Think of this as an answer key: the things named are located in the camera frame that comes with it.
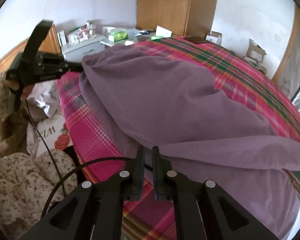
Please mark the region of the person's left hand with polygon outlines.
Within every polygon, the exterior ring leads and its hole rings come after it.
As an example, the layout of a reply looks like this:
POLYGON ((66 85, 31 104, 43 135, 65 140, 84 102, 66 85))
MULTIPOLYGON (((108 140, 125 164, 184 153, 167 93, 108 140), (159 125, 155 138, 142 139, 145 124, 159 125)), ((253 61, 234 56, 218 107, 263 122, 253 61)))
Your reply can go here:
POLYGON ((21 88, 15 80, 6 80, 5 84, 12 94, 19 95, 19 98, 23 101, 29 97, 35 87, 35 85, 29 85, 21 88))

